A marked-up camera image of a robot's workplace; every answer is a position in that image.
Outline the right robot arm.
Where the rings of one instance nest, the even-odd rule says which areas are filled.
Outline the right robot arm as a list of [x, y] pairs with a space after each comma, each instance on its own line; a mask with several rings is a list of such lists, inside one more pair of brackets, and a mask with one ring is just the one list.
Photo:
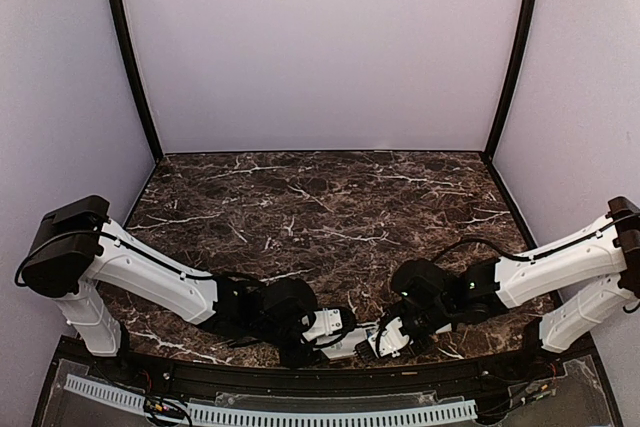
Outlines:
[[469, 266], [459, 275], [434, 261], [410, 260], [391, 279], [400, 300], [373, 341], [392, 355], [460, 324], [475, 325], [529, 300], [580, 283], [570, 300], [533, 324], [533, 342], [516, 352], [510, 371], [534, 379], [586, 332], [639, 298], [639, 208], [625, 197], [608, 212], [559, 241], [520, 254], [502, 254]]

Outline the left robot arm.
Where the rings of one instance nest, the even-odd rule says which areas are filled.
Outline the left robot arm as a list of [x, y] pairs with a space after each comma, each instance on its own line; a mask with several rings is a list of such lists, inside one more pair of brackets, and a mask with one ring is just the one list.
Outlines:
[[90, 195], [45, 214], [14, 283], [57, 302], [87, 349], [120, 383], [141, 374], [125, 347], [125, 327], [96, 290], [114, 285], [157, 304], [235, 347], [267, 343], [286, 368], [308, 367], [321, 354], [304, 334], [317, 319], [310, 286], [281, 278], [267, 284], [239, 272], [207, 273], [159, 253], [108, 215], [106, 199]]

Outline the white remote control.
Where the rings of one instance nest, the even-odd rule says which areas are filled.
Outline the white remote control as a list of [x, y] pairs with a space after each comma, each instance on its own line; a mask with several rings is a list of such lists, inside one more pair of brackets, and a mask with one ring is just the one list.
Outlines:
[[356, 345], [367, 340], [377, 331], [377, 324], [369, 323], [357, 326], [340, 341], [328, 347], [320, 348], [320, 351], [329, 360], [343, 360], [355, 356]]

